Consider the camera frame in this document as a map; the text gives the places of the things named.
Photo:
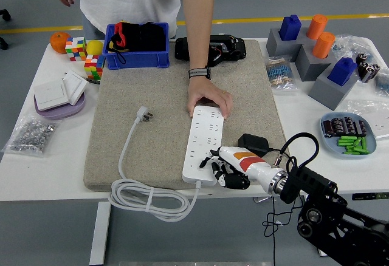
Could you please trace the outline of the person's left hand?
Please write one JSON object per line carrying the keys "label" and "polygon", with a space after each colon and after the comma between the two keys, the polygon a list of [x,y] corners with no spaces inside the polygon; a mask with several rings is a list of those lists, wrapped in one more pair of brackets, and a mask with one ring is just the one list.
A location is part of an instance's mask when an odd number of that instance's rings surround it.
{"label": "person's left hand", "polygon": [[190,78],[187,102],[187,110],[190,117],[193,116],[197,102],[203,98],[217,104],[224,119],[227,119],[230,116],[233,108],[233,96],[230,92],[216,87],[205,76]]}

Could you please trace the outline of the robot right hand white shell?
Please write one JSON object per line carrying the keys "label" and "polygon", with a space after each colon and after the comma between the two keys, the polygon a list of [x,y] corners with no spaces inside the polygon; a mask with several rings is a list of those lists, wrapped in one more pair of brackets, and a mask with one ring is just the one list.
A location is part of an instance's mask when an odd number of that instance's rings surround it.
{"label": "robot right hand white shell", "polygon": [[211,150],[199,168],[208,163],[218,183],[227,189],[245,190],[252,181],[256,181],[271,194],[284,174],[282,169],[272,167],[253,152],[240,147],[222,146]]}

